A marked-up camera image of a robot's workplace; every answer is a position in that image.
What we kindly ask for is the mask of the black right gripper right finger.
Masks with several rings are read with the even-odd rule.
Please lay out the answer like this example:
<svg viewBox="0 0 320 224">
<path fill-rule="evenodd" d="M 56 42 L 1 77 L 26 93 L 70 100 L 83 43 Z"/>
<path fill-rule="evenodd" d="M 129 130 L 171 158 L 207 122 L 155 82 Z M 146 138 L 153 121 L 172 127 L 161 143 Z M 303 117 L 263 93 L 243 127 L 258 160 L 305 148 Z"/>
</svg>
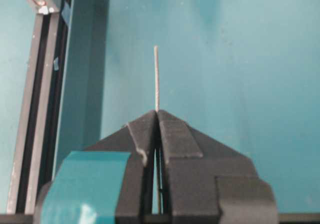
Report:
<svg viewBox="0 0 320 224">
<path fill-rule="evenodd" d="M 158 112 L 172 223 L 276 223 L 276 201 L 253 162 Z"/>
</svg>

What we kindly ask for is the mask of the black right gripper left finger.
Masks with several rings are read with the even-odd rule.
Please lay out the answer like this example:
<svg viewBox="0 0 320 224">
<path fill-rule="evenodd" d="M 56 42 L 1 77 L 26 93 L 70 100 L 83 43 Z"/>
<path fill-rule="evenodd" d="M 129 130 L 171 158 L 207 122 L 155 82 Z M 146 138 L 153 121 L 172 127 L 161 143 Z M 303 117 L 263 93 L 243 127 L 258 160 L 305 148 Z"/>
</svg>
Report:
<svg viewBox="0 0 320 224">
<path fill-rule="evenodd" d="M 35 223 L 142 223 L 153 204 L 157 114 L 151 110 L 71 152 L 40 191 Z"/>
</svg>

